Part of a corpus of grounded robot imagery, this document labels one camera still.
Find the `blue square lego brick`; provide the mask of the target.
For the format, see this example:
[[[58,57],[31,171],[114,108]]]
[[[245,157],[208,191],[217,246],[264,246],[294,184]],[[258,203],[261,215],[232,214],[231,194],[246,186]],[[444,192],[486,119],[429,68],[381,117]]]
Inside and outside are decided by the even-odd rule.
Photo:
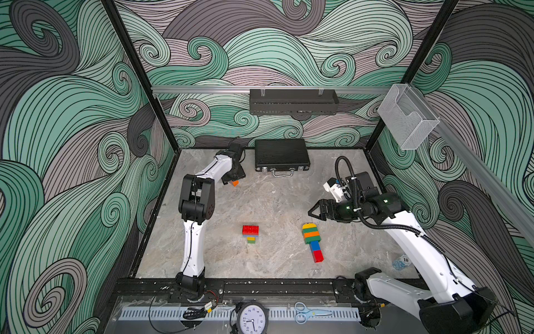
[[[317,242],[317,241],[310,242],[310,249],[311,249],[312,252],[321,250],[319,242]]]

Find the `green long lego brick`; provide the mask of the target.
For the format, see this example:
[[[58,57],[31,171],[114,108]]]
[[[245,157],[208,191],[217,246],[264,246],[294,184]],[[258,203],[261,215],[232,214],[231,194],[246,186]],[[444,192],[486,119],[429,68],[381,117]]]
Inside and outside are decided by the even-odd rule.
[[[321,241],[321,237],[320,236],[315,236],[315,237],[307,237],[305,238],[305,243],[306,244],[310,244],[312,242],[320,242]]]
[[[303,235],[311,235],[311,236],[319,235],[319,232],[318,232],[317,228],[303,229],[302,233],[303,233]]]

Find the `red square lego brick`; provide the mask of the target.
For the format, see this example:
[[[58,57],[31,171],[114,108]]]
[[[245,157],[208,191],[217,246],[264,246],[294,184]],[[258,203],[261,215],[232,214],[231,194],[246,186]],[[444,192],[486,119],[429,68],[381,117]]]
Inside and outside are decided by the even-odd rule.
[[[313,250],[312,257],[315,263],[320,263],[324,261],[324,256],[321,250]]]

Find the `red long lego brick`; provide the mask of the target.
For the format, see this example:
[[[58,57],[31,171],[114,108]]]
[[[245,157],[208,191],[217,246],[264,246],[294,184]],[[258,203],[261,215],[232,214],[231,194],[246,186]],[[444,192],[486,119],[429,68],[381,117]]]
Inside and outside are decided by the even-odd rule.
[[[258,225],[244,225],[242,227],[242,235],[259,235]]]

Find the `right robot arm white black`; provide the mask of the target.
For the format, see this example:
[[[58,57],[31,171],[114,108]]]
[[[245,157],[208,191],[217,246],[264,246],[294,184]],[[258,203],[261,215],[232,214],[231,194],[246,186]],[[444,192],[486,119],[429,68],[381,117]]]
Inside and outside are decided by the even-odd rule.
[[[361,303],[386,301],[416,317],[429,333],[475,333],[491,323],[497,305],[490,288],[478,288],[419,225],[407,205],[392,192],[381,193],[368,173],[344,180],[330,178],[308,214],[321,221],[360,222],[386,232],[418,271],[421,283],[391,278],[377,268],[355,275],[353,291]]]

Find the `yellow half-round lego brick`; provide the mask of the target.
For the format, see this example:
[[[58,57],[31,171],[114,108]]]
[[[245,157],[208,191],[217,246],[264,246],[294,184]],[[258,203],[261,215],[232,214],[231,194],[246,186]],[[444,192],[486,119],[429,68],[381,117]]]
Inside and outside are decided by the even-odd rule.
[[[317,230],[317,225],[316,224],[305,224],[303,227],[302,227],[302,230],[305,231],[305,230]]]

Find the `orange lego brick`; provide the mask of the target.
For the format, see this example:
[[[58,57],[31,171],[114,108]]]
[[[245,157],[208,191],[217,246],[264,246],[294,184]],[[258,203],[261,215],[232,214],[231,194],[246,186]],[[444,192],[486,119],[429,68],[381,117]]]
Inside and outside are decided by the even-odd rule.
[[[308,238],[319,237],[320,234],[319,234],[318,231],[314,231],[314,232],[307,232],[303,236],[304,236],[305,239],[308,239]]]

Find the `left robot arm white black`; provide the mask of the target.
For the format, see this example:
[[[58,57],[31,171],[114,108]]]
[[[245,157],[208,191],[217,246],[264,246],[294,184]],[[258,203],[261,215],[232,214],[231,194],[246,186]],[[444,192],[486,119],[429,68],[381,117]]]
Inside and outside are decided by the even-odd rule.
[[[241,144],[232,143],[218,151],[208,166],[183,178],[178,209],[185,232],[184,257],[175,280],[190,298],[204,295],[204,235],[206,222],[215,211],[216,184],[236,185],[245,178],[241,165],[243,151]]]

